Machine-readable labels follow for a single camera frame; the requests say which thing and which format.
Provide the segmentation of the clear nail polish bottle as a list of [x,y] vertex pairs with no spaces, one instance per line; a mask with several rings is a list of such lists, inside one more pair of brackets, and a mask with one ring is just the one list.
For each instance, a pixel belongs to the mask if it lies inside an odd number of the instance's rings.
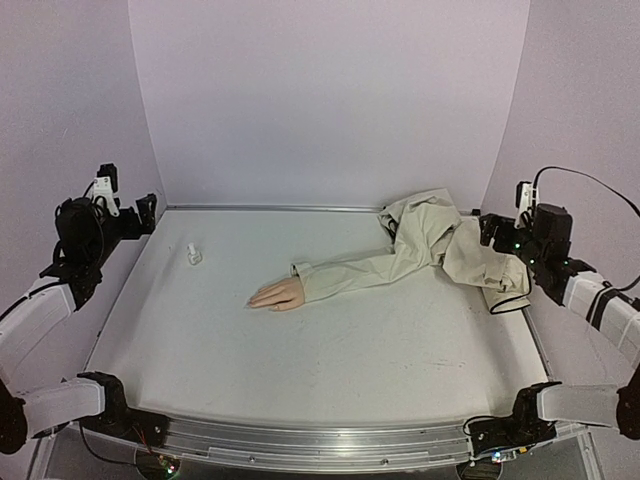
[[203,255],[199,250],[199,248],[193,242],[190,242],[187,245],[186,251],[187,251],[187,260],[191,266],[196,266],[202,262]]

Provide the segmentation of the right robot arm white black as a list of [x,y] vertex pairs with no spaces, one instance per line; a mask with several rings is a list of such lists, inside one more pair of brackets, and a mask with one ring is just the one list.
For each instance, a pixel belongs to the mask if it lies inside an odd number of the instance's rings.
[[[572,217],[564,208],[540,203],[518,219],[486,214],[480,228],[482,245],[515,255],[554,303],[583,318],[633,366],[639,364],[639,301],[570,257]],[[554,439],[559,421],[613,428],[638,439],[639,376],[633,374],[623,387],[537,383],[517,393],[510,415],[464,428],[473,457],[500,461],[510,451]]]

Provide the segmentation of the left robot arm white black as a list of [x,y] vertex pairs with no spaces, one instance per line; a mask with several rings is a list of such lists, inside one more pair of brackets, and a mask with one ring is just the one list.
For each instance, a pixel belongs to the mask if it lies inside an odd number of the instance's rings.
[[157,197],[108,209],[104,194],[67,199],[55,211],[58,241],[51,264],[31,291],[1,315],[1,451],[17,453],[28,440],[77,421],[84,428],[123,437],[140,427],[122,382],[85,372],[51,387],[18,392],[14,376],[45,337],[79,312],[102,281],[101,269],[123,240],[154,232]]

